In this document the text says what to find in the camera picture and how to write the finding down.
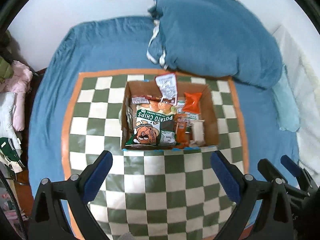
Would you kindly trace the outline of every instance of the orange rug border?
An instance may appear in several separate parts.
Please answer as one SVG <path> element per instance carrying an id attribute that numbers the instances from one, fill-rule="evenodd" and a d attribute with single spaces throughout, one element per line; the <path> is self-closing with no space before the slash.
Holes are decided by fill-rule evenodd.
<path id="1" fill-rule="evenodd" d="M 81 72 L 79 73 L 78 80 L 76 81 L 75 87 L 72 92 L 72 96 L 69 100 L 66 113 L 63 119 L 62 124 L 62 132 L 61 132 L 61 162 L 62 162 L 62 168 L 64 172 L 64 178 L 65 180 L 68 180 L 71 176 L 71 166 L 69 161 L 69 133 L 70 133 L 70 127 L 72 122 L 72 114 L 73 109 L 75 107 L 75 104 L 77 102 L 79 93 L 81 91 L 81 86 L 84 78 L 89 77 L 101 77 L 101 76 L 114 76 L 114 75 L 138 75 L 138 74 L 149 74 L 149 75 L 161 75 L 164 73 L 169 73 L 168 71 L 164 71 L 162 69 L 119 69 L 119 70 L 105 70 L 105 71 L 98 71 L 98 72 Z M 186 73 L 180 73 L 176 72 L 177 75 L 180 76 L 196 76 Z M 247 136 L 245 132 L 245 126 L 244 126 L 244 118 L 240 109 L 240 103 L 239 98 L 236 92 L 235 84 L 231 77 L 222 77 L 218 78 L 217 80 L 225 80 L 228 81 L 231 96 L 233 100 L 233 105 L 236 111 L 239 129 L 240 129 L 240 137 L 241 137 L 241 143 L 242 143 L 242 152 L 243 152 L 243 162 L 244 162 L 244 173 L 248 173 L 249 171 L 249 150 L 248 150 L 248 141 Z M 73 232 L 75 234 L 75 237 L 78 239 L 84 240 L 77 223 L 72 215 L 72 212 L 70 210 L 70 207 L 68 205 L 70 220 L 71 220 L 71 228 L 73 229 Z"/>

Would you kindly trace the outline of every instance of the blue blanket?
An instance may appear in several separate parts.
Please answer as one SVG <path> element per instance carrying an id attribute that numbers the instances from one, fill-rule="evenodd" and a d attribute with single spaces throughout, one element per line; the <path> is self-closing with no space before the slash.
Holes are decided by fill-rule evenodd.
<path id="1" fill-rule="evenodd" d="M 39 86 L 29 128 L 28 167 L 33 195 L 42 178 L 64 180 L 61 165 L 61 130 L 68 102 L 79 72 L 126 68 L 159 68 L 145 52 L 153 29 L 149 17 L 124 17 L 88 22 L 73 27 L 52 57 Z M 236 83 L 249 144 L 250 173 L 257 171 L 261 158 L 268 158 L 287 176 L 280 157 L 298 160 L 295 133 L 279 131 L 271 90 Z"/>
<path id="2" fill-rule="evenodd" d="M 158 61 L 164 50 L 160 63 L 201 76 L 235 76 L 263 88 L 280 79 L 282 58 L 275 39 L 236 0 L 155 3 L 149 12 L 160 20 L 159 34 L 149 53 Z"/>

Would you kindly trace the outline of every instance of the red sauce packet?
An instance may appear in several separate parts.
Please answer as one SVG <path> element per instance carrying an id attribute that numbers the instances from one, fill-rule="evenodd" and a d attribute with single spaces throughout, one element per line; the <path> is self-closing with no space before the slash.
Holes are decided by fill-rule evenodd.
<path id="1" fill-rule="evenodd" d="M 182 111 L 193 114 L 200 114 L 199 101 L 202 93 L 189 94 L 185 92 L 184 96 L 186 98 L 186 104 L 182 108 Z"/>

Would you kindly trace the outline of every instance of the light blue towel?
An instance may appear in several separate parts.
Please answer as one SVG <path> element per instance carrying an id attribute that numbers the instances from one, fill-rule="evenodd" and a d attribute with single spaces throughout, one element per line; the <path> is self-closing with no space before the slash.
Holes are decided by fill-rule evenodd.
<path id="1" fill-rule="evenodd" d="M 284 66 L 279 82 L 272 87 L 280 130 L 296 132 L 300 128 L 300 114 L 289 86 L 287 70 Z"/>

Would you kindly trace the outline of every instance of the white blanket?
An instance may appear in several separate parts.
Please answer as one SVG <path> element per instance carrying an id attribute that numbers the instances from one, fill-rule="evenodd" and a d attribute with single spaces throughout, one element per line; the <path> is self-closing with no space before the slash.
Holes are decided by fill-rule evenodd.
<path id="1" fill-rule="evenodd" d="M 280 26 L 273 36 L 278 42 L 283 61 L 287 66 L 289 84 L 300 112 L 301 127 L 297 131 L 299 164 L 306 168 L 320 185 L 319 78 L 283 26 Z"/>

